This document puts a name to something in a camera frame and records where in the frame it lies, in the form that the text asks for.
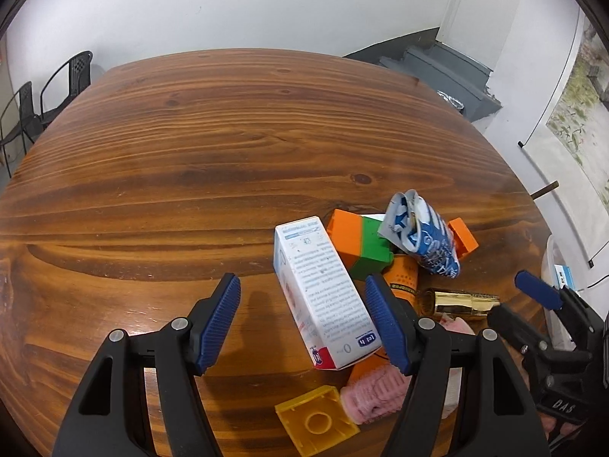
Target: wood grain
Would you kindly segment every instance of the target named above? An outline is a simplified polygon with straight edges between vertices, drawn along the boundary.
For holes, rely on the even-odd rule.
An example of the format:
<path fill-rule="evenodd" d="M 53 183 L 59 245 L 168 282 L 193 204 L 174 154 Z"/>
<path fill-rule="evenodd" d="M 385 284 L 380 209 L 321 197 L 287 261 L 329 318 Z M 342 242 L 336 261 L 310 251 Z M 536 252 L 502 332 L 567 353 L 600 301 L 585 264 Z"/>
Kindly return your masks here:
<path fill-rule="evenodd" d="M 224 272 L 243 296 L 217 365 L 198 381 L 227 457 L 296 456 L 279 402 L 348 371 L 311 369 L 272 268 L 273 228 L 332 209 L 379 213 L 416 188 L 480 243 L 456 280 L 498 294 L 538 273 L 549 231 L 488 142 L 417 79 L 348 59 L 276 50 L 175 54 L 108 71 L 38 139 L 0 198 L 0 396 L 50 455 L 105 335 L 159 329 Z M 149 410 L 170 455 L 154 372 Z M 327 456 L 379 455 L 395 418 Z M 449 418 L 437 453 L 450 441 Z"/>

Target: stairs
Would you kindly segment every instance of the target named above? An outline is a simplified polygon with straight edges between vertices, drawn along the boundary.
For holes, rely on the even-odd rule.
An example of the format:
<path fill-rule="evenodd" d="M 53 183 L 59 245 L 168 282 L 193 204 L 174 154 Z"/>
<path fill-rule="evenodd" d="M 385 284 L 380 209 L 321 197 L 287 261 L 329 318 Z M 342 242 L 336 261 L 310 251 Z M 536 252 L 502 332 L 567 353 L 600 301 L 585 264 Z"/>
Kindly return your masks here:
<path fill-rule="evenodd" d="M 465 106 L 462 114 L 469 121 L 501 108 L 486 89 L 491 70 L 442 43 L 436 42 L 427 50 L 410 47 L 401 60 L 383 56 L 380 65 L 419 78 L 432 89 L 459 100 Z"/>

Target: white box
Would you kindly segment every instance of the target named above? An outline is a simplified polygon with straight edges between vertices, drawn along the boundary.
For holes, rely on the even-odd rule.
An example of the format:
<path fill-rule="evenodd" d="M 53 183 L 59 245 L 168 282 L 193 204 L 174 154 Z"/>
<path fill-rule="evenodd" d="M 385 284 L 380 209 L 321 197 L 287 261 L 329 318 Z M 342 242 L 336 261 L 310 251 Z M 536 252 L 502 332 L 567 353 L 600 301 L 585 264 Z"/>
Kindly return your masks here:
<path fill-rule="evenodd" d="M 379 334 L 317 216 L 275 227 L 273 266 L 317 369 L 343 369 L 381 346 Z"/>

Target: silver bolt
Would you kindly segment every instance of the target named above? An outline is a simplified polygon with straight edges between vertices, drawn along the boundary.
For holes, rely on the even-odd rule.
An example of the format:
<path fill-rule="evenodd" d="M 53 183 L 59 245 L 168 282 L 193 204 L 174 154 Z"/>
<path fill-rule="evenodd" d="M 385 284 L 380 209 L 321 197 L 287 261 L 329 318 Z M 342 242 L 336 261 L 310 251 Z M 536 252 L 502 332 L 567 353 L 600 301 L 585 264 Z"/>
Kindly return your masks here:
<path fill-rule="evenodd" d="M 173 329 L 184 329 L 188 326 L 188 320 L 186 318 L 176 318 L 171 322 Z"/>
<path fill-rule="evenodd" d="M 489 342 L 497 340 L 497 332 L 492 328 L 485 328 L 482 330 L 482 336 Z"/>
<path fill-rule="evenodd" d="M 419 319 L 419 326 L 422 329 L 434 329 L 435 321 L 431 318 L 421 318 Z"/>
<path fill-rule="evenodd" d="M 108 335 L 108 338 L 111 342 L 118 342 L 119 340 L 123 340 L 125 333 L 121 329 L 114 329 Z"/>

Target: blue rubber pad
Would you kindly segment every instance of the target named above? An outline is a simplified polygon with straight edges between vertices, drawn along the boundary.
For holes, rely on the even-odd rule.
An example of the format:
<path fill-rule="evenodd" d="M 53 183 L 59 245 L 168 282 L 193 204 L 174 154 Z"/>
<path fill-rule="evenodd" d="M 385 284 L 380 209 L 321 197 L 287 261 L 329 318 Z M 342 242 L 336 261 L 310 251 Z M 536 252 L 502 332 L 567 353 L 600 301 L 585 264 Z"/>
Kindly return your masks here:
<path fill-rule="evenodd" d="M 405 374 L 410 366 L 406 337 L 372 276 L 366 278 L 365 298 L 366 307 L 381 336 L 389 361 Z"/>
<path fill-rule="evenodd" d="M 217 361 L 240 300 L 241 282 L 234 276 L 201 334 L 201 355 L 196 365 L 202 373 Z"/>
<path fill-rule="evenodd" d="M 563 301 L 554 287 L 526 270 L 516 273 L 514 284 L 517 289 L 548 310 L 559 310 L 563 306 Z"/>

